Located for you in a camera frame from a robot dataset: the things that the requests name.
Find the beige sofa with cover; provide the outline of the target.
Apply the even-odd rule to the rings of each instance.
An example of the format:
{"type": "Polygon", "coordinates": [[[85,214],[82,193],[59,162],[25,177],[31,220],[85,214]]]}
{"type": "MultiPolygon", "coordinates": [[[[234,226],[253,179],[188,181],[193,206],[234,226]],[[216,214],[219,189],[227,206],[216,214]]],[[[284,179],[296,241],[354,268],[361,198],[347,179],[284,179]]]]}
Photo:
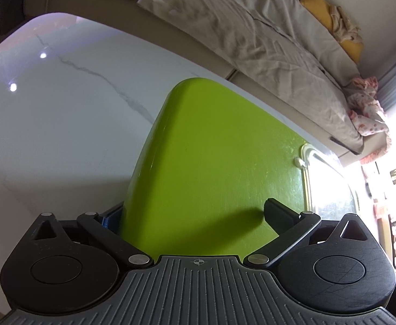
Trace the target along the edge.
{"type": "Polygon", "coordinates": [[[348,116],[344,88],[363,78],[299,0],[27,0],[31,15],[68,12],[109,24],[235,79],[263,101],[281,100],[345,163],[370,163],[391,147],[390,130],[361,136],[348,116]]]}

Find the long mustard yellow pillow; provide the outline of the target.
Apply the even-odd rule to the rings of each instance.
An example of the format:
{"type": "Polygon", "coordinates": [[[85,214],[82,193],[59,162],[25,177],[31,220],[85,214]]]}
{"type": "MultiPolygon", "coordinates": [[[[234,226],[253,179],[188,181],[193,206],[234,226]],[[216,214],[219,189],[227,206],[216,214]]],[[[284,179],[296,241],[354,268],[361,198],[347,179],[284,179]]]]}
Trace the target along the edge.
{"type": "MultiPolygon", "coordinates": [[[[332,35],[332,19],[329,12],[329,4],[327,0],[300,0],[301,4],[316,18],[324,27],[329,30],[332,35]]],[[[362,43],[353,43],[351,41],[338,42],[347,55],[358,64],[360,61],[361,53],[364,48],[362,43]]]]}

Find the pink floral blanket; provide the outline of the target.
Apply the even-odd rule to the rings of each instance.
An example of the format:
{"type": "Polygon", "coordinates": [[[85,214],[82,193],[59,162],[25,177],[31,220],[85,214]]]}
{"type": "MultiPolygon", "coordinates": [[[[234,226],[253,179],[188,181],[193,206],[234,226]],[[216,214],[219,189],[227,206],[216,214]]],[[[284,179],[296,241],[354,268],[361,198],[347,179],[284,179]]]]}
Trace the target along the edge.
{"type": "Polygon", "coordinates": [[[376,77],[354,78],[344,91],[349,107],[348,116],[361,136],[368,137],[389,131],[384,110],[377,97],[376,77]]]}

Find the clear plastic container lid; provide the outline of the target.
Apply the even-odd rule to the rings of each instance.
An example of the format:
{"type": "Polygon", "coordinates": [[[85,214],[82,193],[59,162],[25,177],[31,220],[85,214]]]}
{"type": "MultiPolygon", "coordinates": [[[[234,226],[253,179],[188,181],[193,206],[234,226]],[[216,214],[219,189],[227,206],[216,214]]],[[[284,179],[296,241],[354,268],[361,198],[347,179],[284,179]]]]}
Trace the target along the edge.
{"type": "Polygon", "coordinates": [[[324,153],[305,144],[293,161],[302,172],[306,210],[325,220],[341,220],[347,213],[358,213],[356,191],[324,153]]]}

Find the lime green cutting board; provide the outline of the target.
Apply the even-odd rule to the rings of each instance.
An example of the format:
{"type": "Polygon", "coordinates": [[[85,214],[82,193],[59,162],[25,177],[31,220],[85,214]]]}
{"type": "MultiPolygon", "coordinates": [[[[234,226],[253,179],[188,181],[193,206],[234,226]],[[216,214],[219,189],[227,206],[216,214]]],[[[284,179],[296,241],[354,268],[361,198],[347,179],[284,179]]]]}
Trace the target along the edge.
{"type": "Polygon", "coordinates": [[[283,122],[209,79],[169,93],[136,164],[119,235],[152,258],[245,257],[276,237],[274,198],[304,210],[294,160],[305,141],[283,122]]]}

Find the beige garment on sofa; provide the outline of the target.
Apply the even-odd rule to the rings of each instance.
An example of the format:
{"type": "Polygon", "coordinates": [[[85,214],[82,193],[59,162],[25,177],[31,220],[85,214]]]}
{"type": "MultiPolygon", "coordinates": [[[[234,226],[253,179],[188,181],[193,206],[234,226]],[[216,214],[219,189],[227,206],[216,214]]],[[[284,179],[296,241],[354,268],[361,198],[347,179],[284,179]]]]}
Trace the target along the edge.
{"type": "Polygon", "coordinates": [[[342,7],[331,5],[329,12],[332,19],[332,35],[338,42],[346,40],[353,43],[363,42],[360,28],[352,22],[342,7]]]}

